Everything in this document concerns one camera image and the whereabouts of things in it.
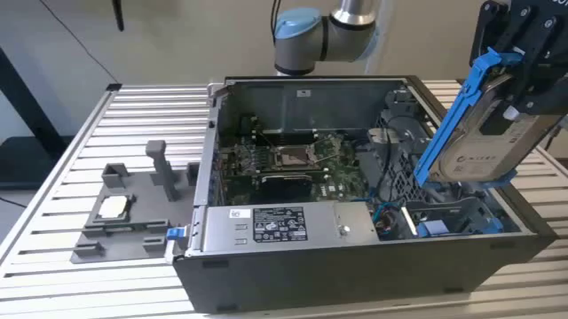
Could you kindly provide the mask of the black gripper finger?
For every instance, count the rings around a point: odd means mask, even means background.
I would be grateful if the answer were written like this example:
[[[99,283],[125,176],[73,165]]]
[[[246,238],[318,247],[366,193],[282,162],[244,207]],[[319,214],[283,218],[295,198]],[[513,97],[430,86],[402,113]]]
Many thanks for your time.
[[[566,13],[540,13],[530,6],[514,9],[508,5],[506,27],[488,51],[520,60],[498,64],[512,79],[498,94],[504,101],[481,126],[484,135],[500,135],[509,129],[508,109],[528,116],[553,116],[553,123],[566,115]]]
[[[481,4],[469,55],[470,65],[477,57],[486,53],[488,47],[496,44],[506,27],[508,13],[509,5],[502,1],[485,1]]]

